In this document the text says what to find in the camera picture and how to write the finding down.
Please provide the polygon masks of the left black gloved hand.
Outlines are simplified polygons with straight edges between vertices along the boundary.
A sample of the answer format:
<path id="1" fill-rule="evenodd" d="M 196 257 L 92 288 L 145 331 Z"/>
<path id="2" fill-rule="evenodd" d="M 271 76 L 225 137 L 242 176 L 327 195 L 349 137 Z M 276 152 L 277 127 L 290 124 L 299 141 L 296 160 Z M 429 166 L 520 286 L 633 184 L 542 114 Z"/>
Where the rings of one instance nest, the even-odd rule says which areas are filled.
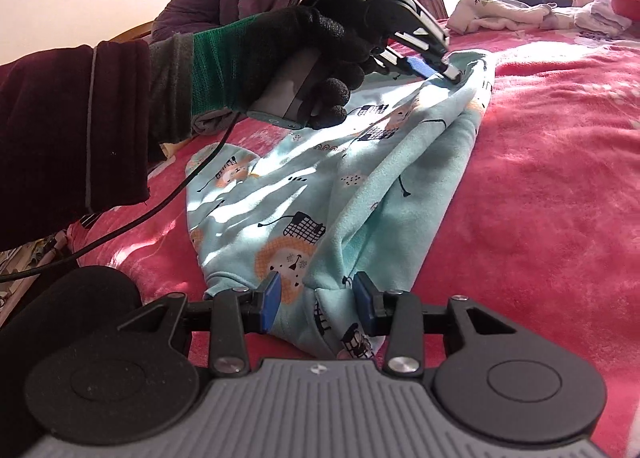
<path id="1" fill-rule="evenodd" d="M 314 84 L 302 106 L 317 111 L 308 119 L 308 126 L 315 130 L 345 121 L 350 93 L 373 70 L 372 53 L 380 48 L 379 40 L 363 39 L 318 10 L 303 6 L 195 33 L 192 44 L 192 117 L 224 108 L 249 110 L 294 55 L 319 52 L 328 73 Z"/>

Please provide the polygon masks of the left forearm maroon sleeve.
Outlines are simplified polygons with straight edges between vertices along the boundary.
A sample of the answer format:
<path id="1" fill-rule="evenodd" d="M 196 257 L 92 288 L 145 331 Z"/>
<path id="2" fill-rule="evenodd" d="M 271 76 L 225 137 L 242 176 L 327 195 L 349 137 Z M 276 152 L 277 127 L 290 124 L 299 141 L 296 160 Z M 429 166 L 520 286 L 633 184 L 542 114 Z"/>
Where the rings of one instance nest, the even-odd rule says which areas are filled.
<path id="1" fill-rule="evenodd" d="M 191 133 L 193 38 L 102 42 L 1 68 L 1 247 L 149 196 L 165 143 Z"/>

